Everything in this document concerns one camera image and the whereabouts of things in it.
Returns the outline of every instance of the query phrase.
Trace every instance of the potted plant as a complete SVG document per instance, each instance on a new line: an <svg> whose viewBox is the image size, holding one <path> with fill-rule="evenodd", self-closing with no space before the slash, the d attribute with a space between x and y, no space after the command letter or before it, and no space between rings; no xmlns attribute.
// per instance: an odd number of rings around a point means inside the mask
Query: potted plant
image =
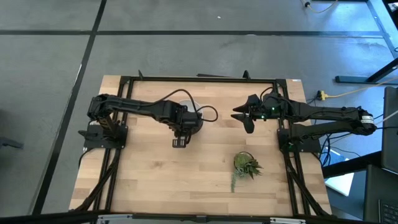
<svg viewBox="0 0 398 224"><path fill-rule="evenodd" d="M254 179L255 175L261 175L258 170L262 167L259 165L258 161L255 160L252 154L248 152L239 152L234 156L234 167L235 170L232 174L231 191L235 192L235 184L237 178L243 178L247 174Z"/></svg>

